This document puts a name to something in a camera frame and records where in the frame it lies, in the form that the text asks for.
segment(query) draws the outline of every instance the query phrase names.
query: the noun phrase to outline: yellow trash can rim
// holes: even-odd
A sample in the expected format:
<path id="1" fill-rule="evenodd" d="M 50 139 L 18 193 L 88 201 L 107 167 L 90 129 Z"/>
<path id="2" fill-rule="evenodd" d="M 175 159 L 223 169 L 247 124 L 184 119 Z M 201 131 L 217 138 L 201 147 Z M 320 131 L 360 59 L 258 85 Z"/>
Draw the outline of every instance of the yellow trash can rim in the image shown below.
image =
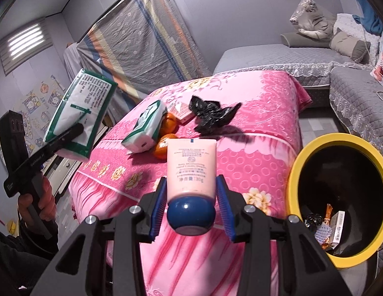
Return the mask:
<path id="1" fill-rule="evenodd" d="M 297 156 L 288 180 L 287 185 L 287 211 L 289 214 L 294 214 L 300 217 L 301 212 L 299 207 L 299 178 L 301 170 L 308 160 L 315 152 L 329 146 L 347 146 L 359 150 L 361 153 L 366 155 L 371 162 L 376 166 L 379 174 L 382 176 L 383 182 L 383 156 L 380 154 L 374 146 L 360 137 L 346 134 L 346 133 L 330 133 L 320 136 L 311 141 Z M 375 239 L 360 253 L 351 257 L 336 257 L 328 254 L 331 261 L 337 268 L 349 268 L 356 266 L 363 261 L 370 258 L 374 253 L 377 252 L 378 248 L 383 242 L 383 223 L 375 237 Z"/>

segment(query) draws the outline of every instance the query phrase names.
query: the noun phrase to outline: trash can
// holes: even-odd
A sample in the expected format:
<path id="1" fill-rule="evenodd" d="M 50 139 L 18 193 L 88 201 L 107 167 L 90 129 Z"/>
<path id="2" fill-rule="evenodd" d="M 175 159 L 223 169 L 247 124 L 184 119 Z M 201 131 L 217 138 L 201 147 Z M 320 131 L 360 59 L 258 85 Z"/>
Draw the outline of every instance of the trash can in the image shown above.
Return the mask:
<path id="1" fill-rule="evenodd" d="M 337 268 L 356 266 L 383 243 L 383 157 L 367 141 L 331 133 L 310 142 L 297 156 L 287 184 L 287 211 L 301 218 L 308 207 L 324 216 L 345 211 L 339 245 L 328 251 Z"/>

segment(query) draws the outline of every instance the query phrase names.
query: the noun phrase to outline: table covered with pink cloth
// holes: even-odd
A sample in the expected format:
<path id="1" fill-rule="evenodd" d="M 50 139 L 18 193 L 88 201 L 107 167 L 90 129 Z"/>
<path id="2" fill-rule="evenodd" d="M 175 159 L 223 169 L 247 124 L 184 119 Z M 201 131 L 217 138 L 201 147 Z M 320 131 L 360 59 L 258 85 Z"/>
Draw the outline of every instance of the table covered with pink cloth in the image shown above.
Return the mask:
<path id="1" fill-rule="evenodd" d="M 219 101 L 222 107 L 242 103 L 230 125 L 216 138 L 217 174 L 231 190 L 267 215 L 285 217 L 286 180 L 301 149 L 299 112 L 311 99 L 301 85 L 282 71 L 222 74 L 166 86 L 154 91 L 127 114 L 80 166 L 70 186 L 76 217 L 114 217 L 154 191 L 167 175 L 167 163 L 151 152 L 130 155 L 121 144 L 148 105 L 162 99 L 189 103 L 192 94 Z M 179 138 L 197 138 L 195 119 L 180 126 Z M 176 234 L 164 215 L 159 236 L 141 244 L 148 296 L 232 296 L 240 278 L 243 244 L 225 236 L 219 208 L 212 230 L 202 236 Z M 113 243 L 107 261 L 112 264 Z M 271 295 L 277 294 L 278 264 L 271 243 Z"/>

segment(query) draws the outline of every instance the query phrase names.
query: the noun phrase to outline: green and white tissue package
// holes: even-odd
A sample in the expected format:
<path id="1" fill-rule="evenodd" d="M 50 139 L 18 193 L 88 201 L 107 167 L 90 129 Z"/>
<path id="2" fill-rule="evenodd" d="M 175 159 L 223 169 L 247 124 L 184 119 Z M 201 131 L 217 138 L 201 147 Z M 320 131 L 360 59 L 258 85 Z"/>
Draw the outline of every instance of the green and white tissue package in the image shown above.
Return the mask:
<path id="1" fill-rule="evenodd" d="M 139 116 L 133 130 L 123 139 L 122 145 L 133 153 L 152 148 L 157 143 L 161 122 L 166 113 L 167 107 L 163 101 L 153 102 Z"/>
<path id="2" fill-rule="evenodd" d="M 72 125 L 82 123 L 83 133 L 57 154 L 82 162 L 89 161 L 99 125 L 116 87 L 115 82 L 104 76 L 81 69 L 57 107 L 44 141 L 50 141 Z"/>

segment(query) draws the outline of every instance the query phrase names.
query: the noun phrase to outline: lace trim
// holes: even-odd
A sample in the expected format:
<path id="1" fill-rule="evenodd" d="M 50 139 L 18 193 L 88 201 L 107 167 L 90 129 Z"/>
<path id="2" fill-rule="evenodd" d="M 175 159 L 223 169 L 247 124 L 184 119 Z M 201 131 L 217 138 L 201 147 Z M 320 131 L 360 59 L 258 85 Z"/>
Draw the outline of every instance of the lace trim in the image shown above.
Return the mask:
<path id="1" fill-rule="evenodd" d="M 383 142 L 362 113 L 334 88 L 330 88 L 329 99 L 334 112 L 340 113 L 342 117 L 348 120 L 346 121 L 347 123 L 343 121 L 346 127 L 348 129 L 352 128 L 361 138 L 377 148 L 383 156 Z"/>
<path id="2" fill-rule="evenodd" d="M 270 65 L 259 65 L 255 67 L 241 68 L 236 70 L 230 70 L 225 72 L 216 73 L 214 76 L 220 74 L 231 74 L 244 71 L 256 71 L 256 70 L 278 70 L 286 71 L 293 77 L 300 76 L 328 76 L 331 70 L 335 67 L 354 68 L 360 70 L 370 70 L 368 66 L 354 62 L 339 63 L 331 61 L 329 63 L 279 63 Z"/>

